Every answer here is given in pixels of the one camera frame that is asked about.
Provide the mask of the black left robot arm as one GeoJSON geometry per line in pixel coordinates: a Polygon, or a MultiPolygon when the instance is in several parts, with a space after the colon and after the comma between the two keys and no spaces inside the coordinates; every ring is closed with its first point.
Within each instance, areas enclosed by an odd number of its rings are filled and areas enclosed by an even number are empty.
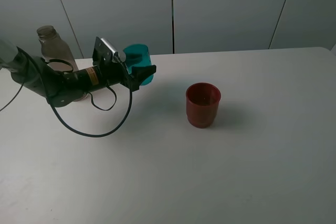
{"type": "Polygon", "coordinates": [[[92,59],[93,65],[89,68],[56,71],[43,58],[31,57],[11,42],[1,40],[1,68],[10,72],[13,81],[46,98],[56,108],[114,84],[136,91],[156,73],[155,65],[140,65],[142,54],[122,56],[108,41],[99,37],[92,59]]]}

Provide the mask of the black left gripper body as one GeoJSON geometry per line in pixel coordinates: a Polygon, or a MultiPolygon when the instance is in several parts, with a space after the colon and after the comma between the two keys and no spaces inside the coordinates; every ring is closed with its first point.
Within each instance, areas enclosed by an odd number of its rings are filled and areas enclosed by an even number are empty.
{"type": "Polygon", "coordinates": [[[92,85],[91,91],[97,91],[115,84],[121,84],[132,92],[139,90],[138,69],[131,67],[132,72],[124,69],[123,64],[108,62],[103,58],[92,58],[93,69],[98,84],[92,85]]]}

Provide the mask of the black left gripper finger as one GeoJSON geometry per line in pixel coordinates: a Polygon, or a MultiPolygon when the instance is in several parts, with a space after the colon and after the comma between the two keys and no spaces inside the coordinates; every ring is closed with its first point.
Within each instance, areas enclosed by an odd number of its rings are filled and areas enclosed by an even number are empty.
{"type": "Polygon", "coordinates": [[[132,87],[139,88],[148,85],[153,80],[155,73],[156,65],[132,67],[132,87]]]}

